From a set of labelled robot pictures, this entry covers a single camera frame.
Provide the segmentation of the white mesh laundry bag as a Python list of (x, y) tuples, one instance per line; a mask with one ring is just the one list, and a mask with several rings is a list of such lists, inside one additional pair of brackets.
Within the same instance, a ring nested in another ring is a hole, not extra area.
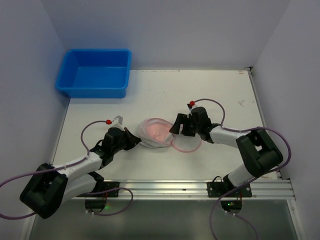
[(147, 118), (142, 121), (136, 130), (137, 136), (141, 139), (141, 144), (147, 148), (158, 149), (172, 147), (176, 151), (181, 153), (192, 153), (199, 149), (202, 144), (202, 140), (199, 136), (184, 136), (180, 134), (172, 134), (172, 140), (170, 142), (159, 142), (149, 136), (146, 127), (151, 124), (162, 123), (169, 124), (171, 127), (172, 123), (162, 118)]

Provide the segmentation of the pink bra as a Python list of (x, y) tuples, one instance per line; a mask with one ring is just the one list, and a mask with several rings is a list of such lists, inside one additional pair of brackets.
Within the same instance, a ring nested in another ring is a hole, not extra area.
[(167, 123), (152, 123), (146, 127), (148, 135), (162, 143), (169, 143), (173, 139), (173, 135), (170, 133), (171, 125)]

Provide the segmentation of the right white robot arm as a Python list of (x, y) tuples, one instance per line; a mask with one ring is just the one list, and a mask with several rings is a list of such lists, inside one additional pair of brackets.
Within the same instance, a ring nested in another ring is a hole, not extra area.
[(223, 187), (227, 191), (260, 178), (284, 159), (264, 128), (227, 130), (219, 123), (212, 123), (204, 107), (194, 107), (189, 114), (179, 113), (169, 132), (188, 137), (199, 135), (210, 144), (222, 144), (239, 150), (243, 164), (223, 177)]

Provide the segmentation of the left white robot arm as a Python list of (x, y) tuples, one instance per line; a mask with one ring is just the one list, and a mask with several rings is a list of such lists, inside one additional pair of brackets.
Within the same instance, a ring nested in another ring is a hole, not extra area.
[(66, 165), (40, 165), (19, 199), (41, 218), (47, 219), (61, 204), (74, 197), (116, 198), (119, 182), (105, 183), (98, 171), (110, 164), (115, 154), (131, 150), (140, 142), (141, 139), (127, 128), (111, 127), (88, 155)]

